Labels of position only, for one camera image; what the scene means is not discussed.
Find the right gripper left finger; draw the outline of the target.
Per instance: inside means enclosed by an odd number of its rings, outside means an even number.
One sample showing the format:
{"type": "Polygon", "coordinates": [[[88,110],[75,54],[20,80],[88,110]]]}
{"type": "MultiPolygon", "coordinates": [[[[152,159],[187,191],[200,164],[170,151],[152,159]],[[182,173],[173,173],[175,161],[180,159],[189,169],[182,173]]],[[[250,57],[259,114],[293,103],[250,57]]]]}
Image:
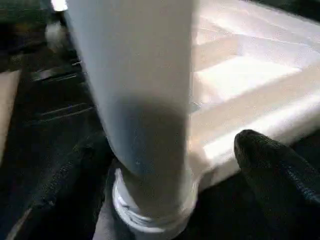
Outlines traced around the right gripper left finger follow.
{"type": "Polygon", "coordinates": [[[29,196],[8,203],[2,240],[91,240],[105,200],[113,153],[104,135],[79,142],[29,196]]]}

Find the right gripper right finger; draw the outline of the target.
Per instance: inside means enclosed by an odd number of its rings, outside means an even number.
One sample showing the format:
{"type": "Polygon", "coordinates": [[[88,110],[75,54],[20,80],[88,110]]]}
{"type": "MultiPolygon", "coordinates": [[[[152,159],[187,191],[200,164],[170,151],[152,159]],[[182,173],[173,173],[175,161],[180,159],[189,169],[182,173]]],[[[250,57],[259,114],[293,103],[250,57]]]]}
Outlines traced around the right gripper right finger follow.
{"type": "Polygon", "coordinates": [[[234,155],[277,240],[320,238],[320,173],[290,147],[246,129],[234,155]]]}

